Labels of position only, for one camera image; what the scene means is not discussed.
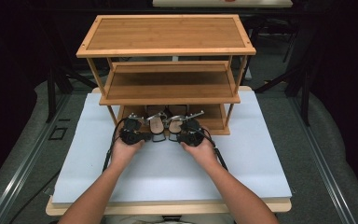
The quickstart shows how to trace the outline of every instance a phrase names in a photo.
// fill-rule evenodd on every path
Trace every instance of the shelf leg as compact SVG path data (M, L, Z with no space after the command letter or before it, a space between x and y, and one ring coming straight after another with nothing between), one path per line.
M229 57L228 57L228 65L227 65L227 70L231 67L231 63L232 63L232 55L230 55Z
M115 126L116 126L117 125L117 119L116 119L116 116L115 116L115 112L112 109L112 106L107 105L106 107L109 110L110 116L112 117L113 122L115 123Z
M95 67L95 63L91 58L87 59L87 62L89 63L89 68L91 69L92 74L95 77L95 80L97 81L98 87L100 88L101 94L103 96L106 96L106 92L103 88L103 82L101 81L100 75L98 74L98 70Z
M107 60L107 63L109 64L110 71L113 71L112 59L111 58L106 58L106 60Z
M241 85L241 81L242 81L242 76L243 76L243 68L246 66L247 62L248 62L248 55L244 55L242 57L242 61L241 61L241 66L240 66L240 71L238 73L238 77L237 77L237 86L235 87L235 91L234 93L237 94L238 93L238 88Z
M234 108L234 104L229 105L229 109L228 109L228 113L227 113L227 117L226 117L225 128L228 126L228 122L229 122L229 119L230 119L231 113L232 113L232 108Z

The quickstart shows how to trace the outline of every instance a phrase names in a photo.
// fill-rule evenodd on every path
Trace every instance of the wooden shelf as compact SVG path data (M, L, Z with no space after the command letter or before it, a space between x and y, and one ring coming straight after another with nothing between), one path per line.
M231 63L241 56L234 80ZM113 122L130 113L146 117L145 105L190 105L212 134L229 134L243 69L255 55L238 15L101 15L97 16L76 56L86 58ZM225 61L123 62L115 57L226 56ZM106 58L105 82L94 58ZM224 104L229 104L226 113ZM115 115L111 105L120 105Z
M238 15L97 16L78 58L254 55Z
M113 63L100 105L238 104L226 61Z

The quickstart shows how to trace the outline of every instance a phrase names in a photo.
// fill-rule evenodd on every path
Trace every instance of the handheld controller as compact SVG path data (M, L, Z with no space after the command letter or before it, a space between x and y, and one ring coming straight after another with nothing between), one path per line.
M136 115L129 115L126 120L124 120L124 126L120 129L119 136L121 140L127 145L133 145L138 143L141 140L148 141L152 138L151 133L141 133L139 129L142 126L143 118L138 118Z
M202 142L204 139L203 130L200 127L199 122L194 119L195 117L202 114L204 114L204 112L201 110L201 112L198 114L190 115L180 119L183 123L180 126L182 129L181 132L177 134L178 143L184 142L189 146L196 147Z

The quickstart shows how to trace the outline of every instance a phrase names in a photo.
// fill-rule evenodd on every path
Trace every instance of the wire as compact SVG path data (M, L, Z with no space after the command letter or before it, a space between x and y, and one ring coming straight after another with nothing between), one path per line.
M113 145L115 144L115 142L118 140L118 137L115 138L116 136L116 132L117 132L117 128L118 126L120 125L121 122L123 122L124 120L126 120L127 118L124 118L124 119L121 119L118 124L116 125L115 127L115 130L113 131L113 135L112 135L112 143L110 144L110 148L107 150L106 152L106 157L105 157L105 161L103 163L103 171L107 168L107 165L109 163L109 160L110 160L110 156L112 155L112 148L113 148Z
M28 206L28 204L34 199L36 198L36 196L43 190L45 189L48 184L60 173L61 169L57 171L57 173L54 174L54 176L51 177L51 179L48 180L48 182L46 182L45 185L43 185L42 188L40 188L40 190L37 191L36 194L34 194L23 206L22 208L20 208L20 210L16 213L16 215L14 215L14 217L9 221L9 224L12 224L14 222L14 220L16 220L16 218L21 214L21 212L25 209L26 206Z
M203 128L201 128L203 130L203 132L201 132L200 130L197 130L195 128L192 128L192 127L188 127L188 129L191 129L192 131L201 134L202 136L204 136L206 139L208 139L211 142L211 144L213 145L214 153L216 154L217 158L219 159L220 164L222 164L223 168L225 168L228 171L225 160L223 159L223 156L220 153L219 148L217 148L216 143L212 140L212 137L211 137L211 134L209 133L209 131L206 129L203 129Z

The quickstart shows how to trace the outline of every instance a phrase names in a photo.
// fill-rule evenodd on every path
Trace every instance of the wooden frame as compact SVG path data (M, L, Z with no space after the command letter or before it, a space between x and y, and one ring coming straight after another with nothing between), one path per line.
M242 56L237 80L234 55ZM238 15L108 15L97 16L76 56L87 58L100 88L100 105L220 105L220 114L201 125L213 134L229 134L234 104L247 56L255 48ZM227 56L226 61L112 63L112 57ZM102 82L93 58L110 67ZM226 113L223 104L231 104Z
M290 211L290 199L265 199L263 202L273 213ZM71 204L55 205L52 197L48 200L46 213L49 216L62 216ZM172 215L172 214L221 214L229 213L227 206L221 202L183 202L183 203L110 203L104 215Z

